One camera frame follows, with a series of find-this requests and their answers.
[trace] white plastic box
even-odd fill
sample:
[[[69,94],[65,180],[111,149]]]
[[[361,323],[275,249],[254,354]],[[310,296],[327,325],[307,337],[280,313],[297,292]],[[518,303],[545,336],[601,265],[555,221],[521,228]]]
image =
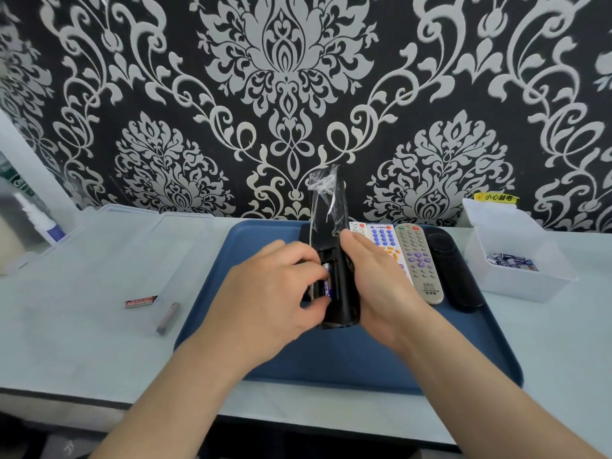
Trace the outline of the white plastic box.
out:
[[[474,226],[463,256],[481,290],[546,302],[578,279],[557,243],[525,211],[475,200],[463,206]],[[532,259],[539,272],[497,266],[486,258],[491,253]]]

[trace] hand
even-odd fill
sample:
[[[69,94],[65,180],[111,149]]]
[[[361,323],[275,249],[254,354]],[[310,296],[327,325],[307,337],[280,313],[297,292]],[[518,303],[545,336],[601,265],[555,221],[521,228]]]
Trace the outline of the hand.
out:
[[[402,268],[362,234],[343,230],[340,245],[355,265],[361,324],[380,343],[400,349],[398,323],[414,308],[428,307]]]
[[[327,277],[312,247],[276,240],[231,268],[195,337],[244,376],[321,323],[329,298],[306,309],[300,302],[309,285]]]

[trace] black and white wallpaper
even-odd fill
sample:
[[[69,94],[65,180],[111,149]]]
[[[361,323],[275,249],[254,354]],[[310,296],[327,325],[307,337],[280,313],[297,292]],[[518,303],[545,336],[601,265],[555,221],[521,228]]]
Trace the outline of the black and white wallpaper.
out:
[[[80,207],[612,231],[612,0],[4,0],[0,107]]]

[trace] black round remote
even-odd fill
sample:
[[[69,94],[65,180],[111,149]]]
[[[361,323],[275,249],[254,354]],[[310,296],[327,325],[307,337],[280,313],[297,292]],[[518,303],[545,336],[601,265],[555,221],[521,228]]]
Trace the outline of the black round remote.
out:
[[[448,300],[462,312],[476,311],[485,303],[485,297],[455,240],[447,231],[437,227],[427,227],[423,231],[438,275],[448,292]]]

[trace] forearm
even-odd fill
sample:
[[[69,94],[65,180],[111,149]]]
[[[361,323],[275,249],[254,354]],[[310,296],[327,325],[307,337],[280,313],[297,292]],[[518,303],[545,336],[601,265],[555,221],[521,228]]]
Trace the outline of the forearm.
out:
[[[193,459],[241,371],[227,354],[188,339],[92,459]]]
[[[401,318],[399,352],[470,459],[603,458],[429,306]]]

